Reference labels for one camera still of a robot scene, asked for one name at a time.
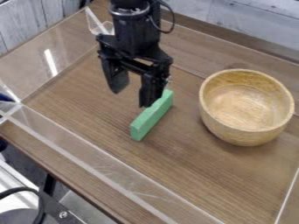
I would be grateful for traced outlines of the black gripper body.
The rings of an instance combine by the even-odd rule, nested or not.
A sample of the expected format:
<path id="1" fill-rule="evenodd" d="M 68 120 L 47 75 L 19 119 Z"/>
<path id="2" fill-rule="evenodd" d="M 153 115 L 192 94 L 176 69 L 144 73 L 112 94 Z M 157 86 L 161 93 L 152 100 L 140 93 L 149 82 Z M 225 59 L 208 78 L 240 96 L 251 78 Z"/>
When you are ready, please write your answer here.
<path id="1" fill-rule="evenodd" d="M 169 67 L 173 63 L 173 58 L 157 44 L 151 44 L 147 49 L 132 53 L 117 47 L 113 35 L 99 34 L 96 41 L 99 42 L 97 56 L 100 62 L 103 59 L 116 60 L 128 72 L 137 74 L 140 77 L 151 72 L 163 72 L 169 77 Z"/>

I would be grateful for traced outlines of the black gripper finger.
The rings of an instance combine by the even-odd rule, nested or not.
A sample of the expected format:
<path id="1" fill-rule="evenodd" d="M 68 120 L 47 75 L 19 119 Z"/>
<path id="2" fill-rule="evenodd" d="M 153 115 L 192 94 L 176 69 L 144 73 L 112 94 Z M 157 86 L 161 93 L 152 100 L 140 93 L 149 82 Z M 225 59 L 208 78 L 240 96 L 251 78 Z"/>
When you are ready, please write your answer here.
<path id="1" fill-rule="evenodd" d="M 163 72 L 151 72 L 141 75 L 139 89 L 139 107 L 149 108 L 161 98 L 168 76 Z"/>
<path id="2" fill-rule="evenodd" d="M 129 83 L 128 71 L 121 67 L 116 60 L 101 60 L 103 72 L 107 78 L 107 84 L 111 91 L 120 93 Z"/>

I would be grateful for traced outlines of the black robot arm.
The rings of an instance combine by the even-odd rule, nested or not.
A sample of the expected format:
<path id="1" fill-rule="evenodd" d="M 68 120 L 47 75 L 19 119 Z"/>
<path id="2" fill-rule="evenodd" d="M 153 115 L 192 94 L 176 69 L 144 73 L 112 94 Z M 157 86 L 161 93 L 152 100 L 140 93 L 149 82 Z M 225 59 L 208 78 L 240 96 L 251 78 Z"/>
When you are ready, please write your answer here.
<path id="1" fill-rule="evenodd" d="M 111 91 L 117 94 L 129 83 L 128 73 L 140 75 L 139 107 L 148 108 L 163 96 L 173 58 L 160 49 L 163 0 L 109 0 L 108 12 L 115 34 L 99 34 L 97 56 Z"/>

